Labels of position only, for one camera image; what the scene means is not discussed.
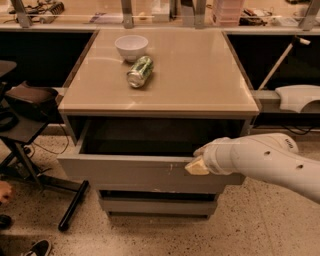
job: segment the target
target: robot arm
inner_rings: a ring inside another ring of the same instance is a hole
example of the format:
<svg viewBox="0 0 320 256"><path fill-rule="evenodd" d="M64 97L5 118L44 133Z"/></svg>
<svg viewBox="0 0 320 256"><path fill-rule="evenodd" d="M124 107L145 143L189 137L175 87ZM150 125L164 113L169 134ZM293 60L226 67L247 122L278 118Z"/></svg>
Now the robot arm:
<svg viewBox="0 0 320 256"><path fill-rule="evenodd" d="M320 203L320 162L297 153L294 140L279 133L221 138L195 151L197 158L186 170L192 174L241 173Z"/></svg>

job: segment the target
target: beige countertop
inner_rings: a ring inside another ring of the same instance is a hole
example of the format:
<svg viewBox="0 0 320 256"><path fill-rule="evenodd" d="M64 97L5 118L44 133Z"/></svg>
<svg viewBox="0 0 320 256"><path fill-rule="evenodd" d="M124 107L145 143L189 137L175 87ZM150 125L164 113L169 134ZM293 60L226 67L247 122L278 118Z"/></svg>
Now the beige countertop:
<svg viewBox="0 0 320 256"><path fill-rule="evenodd" d="M114 46L126 34L149 40L154 70L131 88ZM59 106L69 115L252 116L259 109L219 29L101 29Z"/></svg>

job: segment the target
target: black chair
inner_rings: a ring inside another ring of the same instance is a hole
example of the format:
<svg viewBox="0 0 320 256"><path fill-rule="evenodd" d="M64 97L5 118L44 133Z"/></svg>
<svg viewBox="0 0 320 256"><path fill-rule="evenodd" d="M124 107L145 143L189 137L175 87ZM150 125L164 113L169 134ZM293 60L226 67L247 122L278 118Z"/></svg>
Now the black chair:
<svg viewBox="0 0 320 256"><path fill-rule="evenodd" d="M15 66L15 63L0 61L0 77L13 70ZM13 121L13 125L10 129L2 129L2 131L0 131L0 139L10 150L10 154L0 163L0 175L8 179L16 179L36 184L40 190L51 188L74 192L75 196L58 226L60 231L65 231L69 227L69 221L76 207L89 187L89 182L85 180L79 184L68 180L58 179L44 175L41 170L39 170L28 157L26 145L30 145L37 136L42 133L49 124L49 120L35 121L15 112L5 99L3 99L6 91L6 84L1 83L0 111L2 109L2 112L11 113L12 118L17 118L17 120L16 122ZM16 167L13 167L13 160L18 161L23 168L17 169Z"/></svg>

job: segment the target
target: green can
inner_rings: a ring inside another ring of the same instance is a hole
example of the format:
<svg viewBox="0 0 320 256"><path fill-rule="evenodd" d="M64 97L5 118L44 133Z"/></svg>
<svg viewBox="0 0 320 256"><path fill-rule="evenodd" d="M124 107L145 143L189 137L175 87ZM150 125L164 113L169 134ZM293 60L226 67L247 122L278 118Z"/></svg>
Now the green can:
<svg viewBox="0 0 320 256"><path fill-rule="evenodd" d="M133 88L142 87L151 75L153 61L149 56L139 58L127 73L127 81Z"/></svg>

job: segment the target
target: desk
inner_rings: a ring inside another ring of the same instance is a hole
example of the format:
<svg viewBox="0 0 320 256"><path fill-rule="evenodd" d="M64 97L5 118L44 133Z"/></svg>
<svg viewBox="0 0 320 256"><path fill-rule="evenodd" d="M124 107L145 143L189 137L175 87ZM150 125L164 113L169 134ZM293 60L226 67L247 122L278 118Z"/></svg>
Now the desk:
<svg viewBox="0 0 320 256"><path fill-rule="evenodd" d="M147 37L154 60L139 90L128 85L130 65L114 47L125 34ZM221 30L108 28L59 111L77 146L58 159L70 178L89 180L107 213L210 216L217 195L243 177L191 176L184 166L197 146L246 133L259 108Z"/></svg>

